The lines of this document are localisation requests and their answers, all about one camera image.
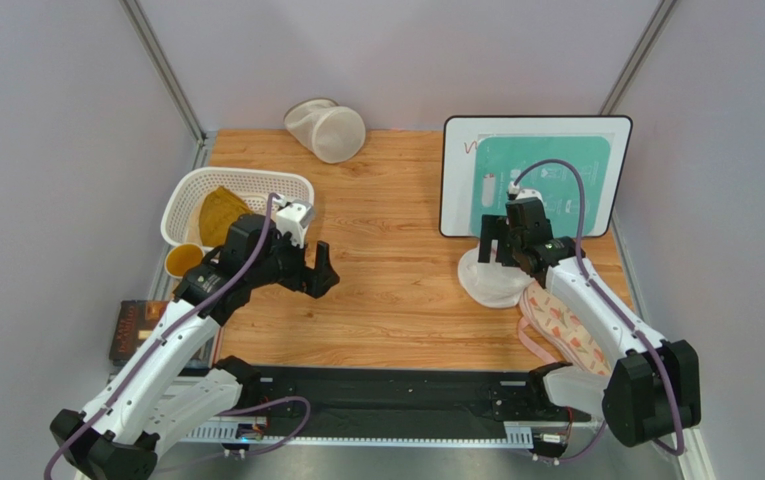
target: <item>wooden tabletop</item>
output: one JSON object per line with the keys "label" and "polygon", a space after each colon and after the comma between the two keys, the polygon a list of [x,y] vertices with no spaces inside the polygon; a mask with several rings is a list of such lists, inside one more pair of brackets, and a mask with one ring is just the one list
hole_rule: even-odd
{"label": "wooden tabletop", "polygon": [[[372,131],[356,157],[328,165],[285,131],[220,131],[212,166],[290,172],[311,182],[317,219],[309,251],[318,239],[328,242],[341,277],[318,300],[278,286],[255,290],[228,322],[222,356],[278,365],[540,366],[516,337],[517,308],[485,308],[459,285],[459,258],[477,241],[438,232],[441,151],[440,132]],[[584,248],[630,304],[612,235],[588,239]]]}

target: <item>plastic laundry basket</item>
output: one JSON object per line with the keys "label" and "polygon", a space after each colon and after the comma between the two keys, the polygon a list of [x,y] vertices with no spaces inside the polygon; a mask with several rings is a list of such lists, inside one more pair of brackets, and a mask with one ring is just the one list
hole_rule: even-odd
{"label": "plastic laundry basket", "polygon": [[267,209],[271,192],[314,203],[314,188],[304,177],[292,173],[250,170],[245,168],[205,167],[188,173],[169,199],[160,223],[160,233],[169,245],[182,243],[201,245],[199,212],[204,198],[218,187],[225,187],[242,198],[255,213]]}

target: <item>book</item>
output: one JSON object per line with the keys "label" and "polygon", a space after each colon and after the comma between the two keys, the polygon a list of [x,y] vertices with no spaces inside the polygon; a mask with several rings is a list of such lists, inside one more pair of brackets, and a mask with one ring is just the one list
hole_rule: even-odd
{"label": "book", "polygon": [[[151,336],[160,317],[166,312],[167,300],[125,300],[119,309],[116,331],[110,345],[113,366],[124,367],[137,349]],[[181,375],[205,375],[219,359],[222,329],[199,348],[184,366]]]}

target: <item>whiteboard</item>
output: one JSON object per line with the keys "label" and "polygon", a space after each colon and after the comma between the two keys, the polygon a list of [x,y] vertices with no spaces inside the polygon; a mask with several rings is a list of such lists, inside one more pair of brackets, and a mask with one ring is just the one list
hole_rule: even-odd
{"label": "whiteboard", "polygon": [[517,135],[598,135],[607,139],[611,148],[595,224],[584,235],[603,235],[610,224],[631,126],[631,119],[625,116],[451,117],[444,124],[439,231],[448,237],[471,236],[475,158],[483,139]]}
{"label": "whiteboard", "polygon": [[369,128],[596,114],[656,0],[140,0],[207,130],[332,98]]}

